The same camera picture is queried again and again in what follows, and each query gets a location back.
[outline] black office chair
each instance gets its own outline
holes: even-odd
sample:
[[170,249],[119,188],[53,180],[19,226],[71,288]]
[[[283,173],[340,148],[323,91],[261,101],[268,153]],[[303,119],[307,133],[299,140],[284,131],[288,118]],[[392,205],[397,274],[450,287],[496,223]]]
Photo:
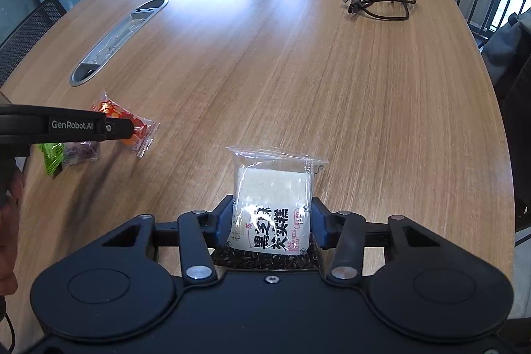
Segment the black office chair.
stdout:
[[7,37],[0,45],[0,86],[36,42],[65,14],[59,0],[44,0]]

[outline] metal screw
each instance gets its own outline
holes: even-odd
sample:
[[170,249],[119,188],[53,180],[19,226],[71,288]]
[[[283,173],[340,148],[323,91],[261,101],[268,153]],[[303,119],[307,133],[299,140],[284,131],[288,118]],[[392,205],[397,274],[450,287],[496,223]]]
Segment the metal screw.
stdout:
[[206,279],[212,274],[212,269],[206,266],[192,266],[187,268],[187,276],[192,279]]
[[266,276],[265,277],[265,281],[267,283],[279,283],[280,282],[280,278],[278,276],[270,275],[270,276]]
[[358,271],[350,266],[338,266],[332,269],[332,276],[336,279],[353,279],[358,276]]

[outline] orange snack bag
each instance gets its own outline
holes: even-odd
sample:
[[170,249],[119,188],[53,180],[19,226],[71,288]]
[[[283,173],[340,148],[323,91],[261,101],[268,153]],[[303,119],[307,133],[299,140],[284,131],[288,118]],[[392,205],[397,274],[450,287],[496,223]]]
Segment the orange snack bag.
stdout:
[[142,158],[145,151],[153,141],[153,135],[159,127],[157,122],[144,119],[127,111],[122,106],[111,100],[107,93],[104,92],[102,97],[92,105],[91,111],[103,111],[109,118],[127,118],[133,121],[134,133],[131,138],[122,140],[126,146],[129,146],[136,152],[136,156]]

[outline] human hand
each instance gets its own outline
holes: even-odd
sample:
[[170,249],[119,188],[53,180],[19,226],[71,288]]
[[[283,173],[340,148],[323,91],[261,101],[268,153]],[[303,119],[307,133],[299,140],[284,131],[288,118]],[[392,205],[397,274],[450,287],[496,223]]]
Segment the human hand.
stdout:
[[8,177],[10,180],[5,182],[9,193],[0,207],[0,296],[9,296],[18,288],[13,269],[17,260],[20,221],[17,200],[22,198],[24,178],[16,165],[10,166],[12,174]]

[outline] rice cake package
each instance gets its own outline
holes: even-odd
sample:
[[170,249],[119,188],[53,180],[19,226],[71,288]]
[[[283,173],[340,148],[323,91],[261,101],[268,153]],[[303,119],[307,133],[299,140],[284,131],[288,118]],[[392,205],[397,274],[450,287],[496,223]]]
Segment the rice cake package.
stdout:
[[313,177],[328,163],[281,150],[228,150],[234,162],[234,209],[227,245],[251,252],[305,254]]

